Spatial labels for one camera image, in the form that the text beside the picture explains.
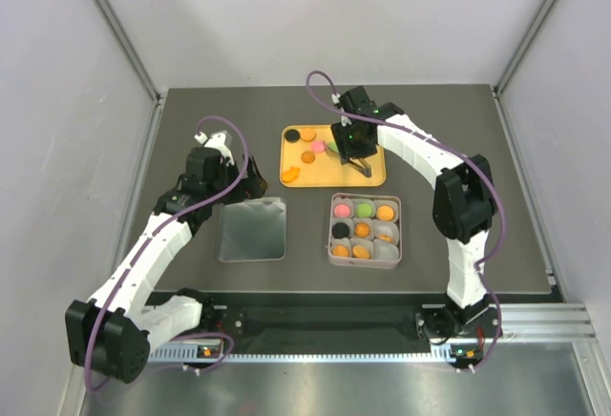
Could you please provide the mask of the silver tin lid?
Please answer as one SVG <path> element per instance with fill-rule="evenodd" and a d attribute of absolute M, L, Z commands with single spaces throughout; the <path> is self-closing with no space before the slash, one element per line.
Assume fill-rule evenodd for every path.
<path fill-rule="evenodd" d="M 220 212 L 217 259 L 222 263 L 282 260 L 286 254 L 286 202 L 258 198 Z"/>

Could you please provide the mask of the pink sandwich cookie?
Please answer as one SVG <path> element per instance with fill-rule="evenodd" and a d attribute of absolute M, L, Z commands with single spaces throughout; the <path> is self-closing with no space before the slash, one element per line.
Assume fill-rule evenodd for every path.
<path fill-rule="evenodd" d="M 326 150 L 326 144 L 324 141 L 316 140 L 311 143 L 310 149 L 314 154 L 321 154 Z"/>
<path fill-rule="evenodd" d="M 338 203 L 333 208 L 333 215 L 336 218 L 350 218 L 352 215 L 351 207 L 345 203 Z"/>

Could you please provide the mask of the orange round cookie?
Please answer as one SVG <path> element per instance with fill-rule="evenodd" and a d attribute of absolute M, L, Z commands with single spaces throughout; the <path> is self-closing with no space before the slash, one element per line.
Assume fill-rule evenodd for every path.
<path fill-rule="evenodd" d="M 382 204 L 376 210 L 376 217 L 383 221 L 394 221 L 395 213 L 391 206 Z"/>
<path fill-rule="evenodd" d="M 366 246 L 357 244 L 352 247 L 352 256 L 359 260 L 369 260 L 371 252 Z"/>
<path fill-rule="evenodd" d="M 349 258 L 351 256 L 351 251 L 349 247 L 342 244 L 337 244 L 332 247 L 331 254 L 338 258 Z"/>
<path fill-rule="evenodd" d="M 311 142 L 316 138 L 316 132 L 312 128 L 303 128 L 300 131 L 300 139 L 304 142 Z"/>

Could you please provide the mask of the orange swirl cookie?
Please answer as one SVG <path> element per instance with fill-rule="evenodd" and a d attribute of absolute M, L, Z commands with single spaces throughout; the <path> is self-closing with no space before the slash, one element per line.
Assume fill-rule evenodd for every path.
<path fill-rule="evenodd" d="M 370 227 L 365 222 L 356 222 L 354 225 L 354 235 L 357 238 L 367 239 L 371 233 Z"/>
<path fill-rule="evenodd" d="M 304 152 L 301 155 L 303 163 L 310 164 L 315 160 L 315 155 L 312 152 Z"/>
<path fill-rule="evenodd" d="M 385 241 L 385 242 L 393 244 L 393 239 L 390 236 L 387 236 L 387 235 L 378 235 L 376 238 L 380 239 L 382 241 Z"/>

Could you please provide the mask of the black sandwich cookie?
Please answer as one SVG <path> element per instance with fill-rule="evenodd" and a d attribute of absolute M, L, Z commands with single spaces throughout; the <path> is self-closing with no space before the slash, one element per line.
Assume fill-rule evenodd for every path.
<path fill-rule="evenodd" d="M 350 228 L 344 222 L 337 222 L 331 227 L 331 235 L 335 239 L 346 239 L 350 236 Z"/>

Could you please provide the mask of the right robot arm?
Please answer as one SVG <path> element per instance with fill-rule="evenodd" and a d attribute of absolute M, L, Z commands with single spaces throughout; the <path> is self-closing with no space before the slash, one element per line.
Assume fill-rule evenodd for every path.
<path fill-rule="evenodd" d="M 470 334 L 490 302 L 481 277 L 497 206 L 487 159 L 467 157 L 442 144 L 391 103 L 345 115 L 331 125 L 331 133 L 343 161 L 374 155 L 381 147 L 431 185 L 432 220 L 448 245 L 450 276 L 443 315 L 454 334 Z"/>

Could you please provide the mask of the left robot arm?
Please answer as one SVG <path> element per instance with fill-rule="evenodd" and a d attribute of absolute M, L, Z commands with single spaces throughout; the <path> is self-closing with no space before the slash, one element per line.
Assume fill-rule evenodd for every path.
<path fill-rule="evenodd" d="M 253 156 L 238 168 L 226 148 L 191 151 L 185 172 L 158 199 L 114 274 L 87 301 L 73 301 L 65 312 L 70 358 L 84 369 L 88 391 L 101 388 L 94 385 L 94 374 L 133 382 L 152 352 L 182 335 L 217 336 L 219 315 L 207 294 L 185 288 L 161 305 L 147 309 L 145 304 L 215 205 L 258 199 L 266 189 Z"/>

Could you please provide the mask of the orange fish cookie front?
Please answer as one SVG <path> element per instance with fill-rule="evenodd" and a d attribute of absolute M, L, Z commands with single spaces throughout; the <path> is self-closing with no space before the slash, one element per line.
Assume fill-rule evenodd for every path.
<path fill-rule="evenodd" d="M 283 184 L 289 184 L 294 182 L 299 175 L 300 169 L 298 167 L 290 167 L 288 170 L 282 172 L 281 181 Z"/>

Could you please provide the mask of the yellow tray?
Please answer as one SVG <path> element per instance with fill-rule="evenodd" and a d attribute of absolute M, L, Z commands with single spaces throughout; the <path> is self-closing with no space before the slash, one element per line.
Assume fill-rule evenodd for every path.
<path fill-rule="evenodd" d="M 295 129 L 300 132 L 303 128 L 315 130 L 316 138 L 313 141 L 335 142 L 328 124 L 291 125 L 285 127 L 281 136 L 280 182 L 282 183 L 282 172 L 290 167 L 298 167 L 300 175 L 292 183 L 282 183 L 283 186 L 288 188 L 378 187 L 386 181 L 386 159 L 384 150 L 381 147 L 377 148 L 377 153 L 374 156 L 365 158 L 365 161 L 371 167 L 372 176 L 363 177 L 349 166 L 342 165 L 340 159 L 329 157 L 325 153 L 314 154 L 310 149 L 313 141 L 304 142 L 300 139 L 298 142 L 290 143 L 284 139 L 284 133 L 287 130 Z M 303 163 L 301 155 L 304 152 L 312 152 L 315 155 L 315 160 L 310 164 Z"/>

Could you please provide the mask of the black cookie at tray corner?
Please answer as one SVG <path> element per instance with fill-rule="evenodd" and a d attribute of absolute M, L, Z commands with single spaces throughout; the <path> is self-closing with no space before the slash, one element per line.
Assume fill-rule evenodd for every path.
<path fill-rule="evenodd" d="M 284 133 L 284 139 L 290 143 L 298 142 L 300 137 L 300 132 L 295 129 L 289 129 Z"/>

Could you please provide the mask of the pink cookie tin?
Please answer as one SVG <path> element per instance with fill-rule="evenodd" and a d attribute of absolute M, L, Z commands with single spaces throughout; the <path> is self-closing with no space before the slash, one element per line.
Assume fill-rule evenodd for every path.
<path fill-rule="evenodd" d="M 356 206 L 361 202 L 372 203 L 374 205 L 374 216 L 371 218 L 359 218 L 356 215 Z M 345 203 L 351 207 L 352 215 L 350 218 L 336 218 L 333 215 L 333 208 L 338 203 Z M 383 221 L 376 217 L 377 208 L 387 204 L 392 207 L 395 213 L 394 221 Z M 350 228 L 350 236 L 346 239 L 335 239 L 331 235 L 331 227 L 337 222 L 344 222 Z M 369 225 L 371 233 L 367 239 L 357 238 L 354 235 L 354 225 L 356 222 L 365 222 Z M 392 237 L 393 244 L 377 239 L 378 235 Z M 337 244 L 345 245 L 350 248 L 349 258 L 338 258 L 331 254 L 331 249 Z M 352 247 L 361 244 L 366 246 L 371 252 L 369 260 L 359 260 L 352 256 Z M 391 270 L 396 268 L 403 257 L 402 250 L 402 215 L 401 200 L 393 196 L 363 195 L 337 193 L 331 199 L 327 256 L 330 263 L 337 266 L 362 267 L 370 269 Z"/>

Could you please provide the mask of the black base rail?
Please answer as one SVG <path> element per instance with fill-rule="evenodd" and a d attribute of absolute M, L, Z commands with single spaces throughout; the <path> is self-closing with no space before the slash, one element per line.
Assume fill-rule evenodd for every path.
<path fill-rule="evenodd" d="M 464 314 L 445 297 L 214 294 L 189 333 L 225 333 L 244 355 L 426 352 L 453 340 L 495 336 L 490 299 Z"/>

